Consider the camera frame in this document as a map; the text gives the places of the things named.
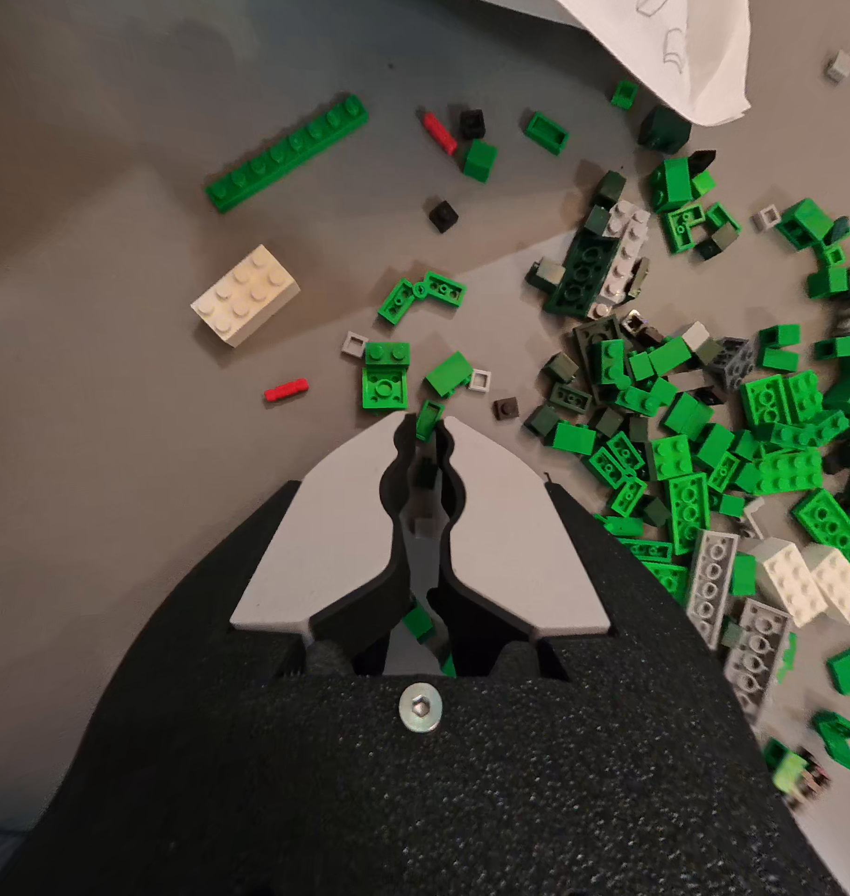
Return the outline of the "pile of green toy bricks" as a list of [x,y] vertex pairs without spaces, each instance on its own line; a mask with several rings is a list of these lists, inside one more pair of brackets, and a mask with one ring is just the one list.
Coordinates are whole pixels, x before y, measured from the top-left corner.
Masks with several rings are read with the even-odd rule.
[[607,172],[565,257],[525,276],[545,314],[575,325],[580,357],[547,362],[551,390],[525,426],[606,490],[599,522],[686,612],[758,735],[799,628],[850,626],[850,221],[811,199],[754,219],[812,252],[808,296],[836,300],[836,327],[809,359],[798,322],[663,333],[633,305],[651,222],[672,256],[704,262],[744,228],[708,201],[715,151],[662,151],[647,208]]

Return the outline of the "plain green cube brick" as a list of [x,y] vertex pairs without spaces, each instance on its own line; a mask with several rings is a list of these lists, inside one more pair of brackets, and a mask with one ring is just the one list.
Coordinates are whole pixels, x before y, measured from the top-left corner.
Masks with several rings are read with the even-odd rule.
[[498,148],[483,139],[471,141],[463,162],[465,176],[486,184],[497,161]]

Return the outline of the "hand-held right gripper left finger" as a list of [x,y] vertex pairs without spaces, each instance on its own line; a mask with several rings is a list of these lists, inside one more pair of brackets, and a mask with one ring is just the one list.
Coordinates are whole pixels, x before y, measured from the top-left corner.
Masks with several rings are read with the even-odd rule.
[[349,658],[412,606],[400,514],[415,418],[396,411],[304,477],[230,617],[238,630],[331,641]]

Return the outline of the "green hollow tile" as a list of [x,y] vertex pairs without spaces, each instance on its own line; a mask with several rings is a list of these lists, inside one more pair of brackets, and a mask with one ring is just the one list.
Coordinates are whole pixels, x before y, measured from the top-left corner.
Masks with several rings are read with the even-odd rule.
[[532,114],[523,133],[553,156],[560,155],[569,141],[569,132],[540,111]]

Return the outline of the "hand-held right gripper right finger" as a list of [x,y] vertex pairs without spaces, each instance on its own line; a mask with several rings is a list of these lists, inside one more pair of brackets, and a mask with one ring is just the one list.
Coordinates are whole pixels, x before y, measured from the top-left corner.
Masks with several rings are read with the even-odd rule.
[[438,585],[454,666],[493,666],[509,643],[606,636],[609,615],[549,484],[486,435],[448,417],[436,430]]

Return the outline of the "dark green slope brick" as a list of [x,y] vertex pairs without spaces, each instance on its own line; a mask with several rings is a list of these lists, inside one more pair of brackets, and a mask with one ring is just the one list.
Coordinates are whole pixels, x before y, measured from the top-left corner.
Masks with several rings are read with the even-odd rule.
[[656,105],[643,119],[637,144],[647,150],[674,155],[688,143],[692,123],[676,110]]

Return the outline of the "long green plate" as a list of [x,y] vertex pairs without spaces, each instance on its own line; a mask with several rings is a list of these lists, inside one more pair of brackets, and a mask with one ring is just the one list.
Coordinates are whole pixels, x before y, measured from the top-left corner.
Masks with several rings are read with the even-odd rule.
[[321,115],[264,145],[213,178],[205,187],[211,205],[220,214],[236,208],[351,136],[368,119],[360,98],[347,94]]

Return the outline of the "green hinge plates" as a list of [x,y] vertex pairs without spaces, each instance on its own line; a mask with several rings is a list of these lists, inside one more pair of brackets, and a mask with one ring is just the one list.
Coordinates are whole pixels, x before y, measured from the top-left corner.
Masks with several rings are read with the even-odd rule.
[[434,299],[451,308],[459,308],[467,287],[444,275],[428,271],[415,283],[400,278],[377,311],[378,317],[391,326],[397,325],[416,302]]

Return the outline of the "green bracket plate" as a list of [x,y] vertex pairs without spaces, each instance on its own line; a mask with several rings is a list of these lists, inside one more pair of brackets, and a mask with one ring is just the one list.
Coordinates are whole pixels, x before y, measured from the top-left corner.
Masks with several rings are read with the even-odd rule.
[[408,409],[408,342],[368,342],[361,380],[361,407],[371,411]]

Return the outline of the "white printed paper bag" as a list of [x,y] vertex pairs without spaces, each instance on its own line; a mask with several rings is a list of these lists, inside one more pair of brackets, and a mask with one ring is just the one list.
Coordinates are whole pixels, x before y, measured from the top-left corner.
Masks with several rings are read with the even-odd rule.
[[581,28],[683,118],[703,127],[742,118],[751,39],[747,1],[495,1]]

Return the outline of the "large white brick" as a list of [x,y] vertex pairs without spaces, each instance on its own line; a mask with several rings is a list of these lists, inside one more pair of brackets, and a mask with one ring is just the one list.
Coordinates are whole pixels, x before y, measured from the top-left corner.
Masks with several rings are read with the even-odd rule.
[[259,245],[197,297],[191,308],[223,343],[236,348],[299,292],[288,270]]

